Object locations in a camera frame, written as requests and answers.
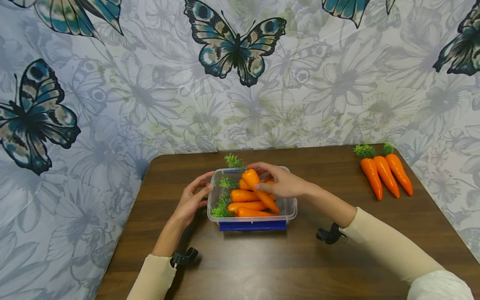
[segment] brown table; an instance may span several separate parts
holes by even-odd
[[[375,199],[352,146],[236,152],[245,162],[288,167],[352,205],[395,227],[454,272],[480,297],[480,266],[404,162],[414,196],[400,199],[384,187]],[[182,189],[196,176],[225,168],[226,153],[155,158],[142,183],[128,222],[100,286],[98,300],[125,299],[144,258],[173,213]],[[299,201],[287,231],[220,232],[197,216],[181,248],[195,247],[201,259],[179,270],[166,299],[406,299],[408,287],[368,254],[343,240],[326,245],[315,238],[331,221]]]

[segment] orange carrot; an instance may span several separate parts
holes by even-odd
[[[400,183],[403,189],[409,196],[413,195],[413,186],[403,169],[400,158],[394,153],[395,148],[392,144],[386,143],[384,146],[384,156],[396,180]]]
[[[267,181],[268,184],[275,184],[274,181]],[[244,191],[251,191],[252,189],[248,186],[248,184],[245,182],[245,180],[240,179],[239,181],[239,189],[244,190]]]
[[[378,200],[382,200],[384,196],[384,191],[382,188],[382,183],[378,177],[377,166],[375,161],[372,159],[375,157],[375,151],[370,145],[357,145],[354,150],[355,154],[362,157],[360,161],[360,167],[368,179],[368,182],[373,190],[373,193]]]
[[[237,216],[238,217],[249,217],[249,216],[277,216],[275,214],[261,212],[258,210],[249,209],[247,207],[239,207],[237,209]]]
[[[254,192],[243,190],[232,190],[230,193],[230,199],[232,202],[260,201],[260,198],[258,198]]]
[[[259,191],[255,188],[255,184],[260,183],[260,177],[258,177],[257,172],[255,172],[254,169],[248,169],[246,170],[241,178],[245,180],[245,182],[250,186],[250,188],[253,190],[253,192],[260,198],[260,200],[265,203],[265,205],[271,209],[275,213],[279,213],[280,210],[278,209],[278,206],[275,204],[275,201],[270,198],[270,195],[263,192]]]
[[[231,212],[237,212],[239,207],[246,207],[258,211],[267,209],[265,203],[262,201],[230,203],[227,209]]]
[[[390,170],[385,157],[375,156],[373,161],[377,166],[378,174],[380,175],[380,178],[384,182],[385,186],[393,194],[393,196],[395,196],[395,198],[400,198],[400,190],[398,189],[398,185],[395,181],[395,178],[393,178],[392,171]]]

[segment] blue container base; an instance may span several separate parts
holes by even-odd
[[[287,230],[287,221],[219,222],[220,231]]]

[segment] beige sleeve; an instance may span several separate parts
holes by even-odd
[[[148,255],[127,300],[161,300],[172,285],[176,269],[171,257]]]
[[[340,231],[409,285],[420,276],[444,270],[406,236],[358,207],[350,226]]]

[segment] forearm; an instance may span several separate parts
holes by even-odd
[[[403,234],[333,194],[315,189],[310,196],[320,210],[333,219],[349,241],[370,253],[381,265],[411,284],[416,278],[444,270],[433,258]]]
[[[172,285],[177,272],[170,259],[178,247],[183,223],[173,216],[163,227],[130,290],[127,300],[161,300]]]

